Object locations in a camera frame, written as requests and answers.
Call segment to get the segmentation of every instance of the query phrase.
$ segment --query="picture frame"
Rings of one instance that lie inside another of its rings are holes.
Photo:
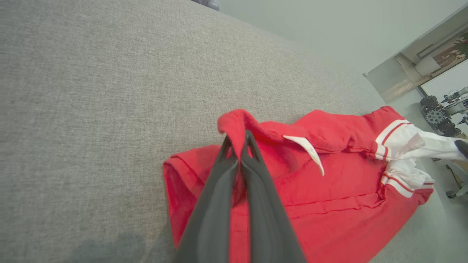
[[[433,57],[440,66],[440,69],[429,74],[431,77],[438,76],[468,59],[468,25],[421,58],[426,56]]]

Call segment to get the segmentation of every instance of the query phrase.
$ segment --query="white sleeve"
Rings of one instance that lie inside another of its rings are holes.
[[[455,145],[457,140],[468,143],[465,139],[444,137],[405,124],[388,136],[384,146],[388,148],[388,161],[419,157],[466,161],[467,158]]]
[[[391,161],[380,182],[392,185],[400,194],[411,197],[418,189],[434,188],[434,180],[426,172],[416,168],[415,159]]]

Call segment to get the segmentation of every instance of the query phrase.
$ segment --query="red shirt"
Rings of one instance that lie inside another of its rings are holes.
[[[420,183],[411,180],[411,173],[399,175],[398,161],[385,172],[391,150],[387,145],[394,147],[400,141],[404,145],[410,139],[395,132],[405,127],[414,128],[391,107],[364,116],[315,110],[294,124],[258,123],[245,110],[234,110],[218,120],[219,132],[229,136],[237,156],[241,155],[245,130],[254,134],[309,262],[368,262],[418,205],[428,200],[433,180],[424,172]],[[313,145],[325,176],[305,148],[285,135],[306,138]],[[176,246],[219,149],[218,145],[193,149],[164,162]],[[242,180],[237,180],[230,232],[230,261],[234,263],[249,262],[245,194]]]

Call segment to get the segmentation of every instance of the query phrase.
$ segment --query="gray couch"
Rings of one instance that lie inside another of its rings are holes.
[[[162,162],[220,144],[221,114],[384,105],[358,72],[188,0],[2,5],[3,262],[167,262]],[[439,209],[433,195],[373,261],[431,262]]]

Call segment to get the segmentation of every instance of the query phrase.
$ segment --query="clothing tag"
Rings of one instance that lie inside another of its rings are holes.
[[[317,153],[315,148],[312,146],[312,144],[306,138],[304,138],[304,137],[295,137],[295,136],[287,136],[287,135],[283,135],[283,137],[285,139],[291,140],[291,141],[299,144],[300,146],[302,146],[302,148],[304,148],[304,150],[307,151],[307,153],[310,155],[310,157],[319,166],[320,174],[322,176],[325,175],[325,171],[323,170],[322,161],[320,161],[319,154]]]

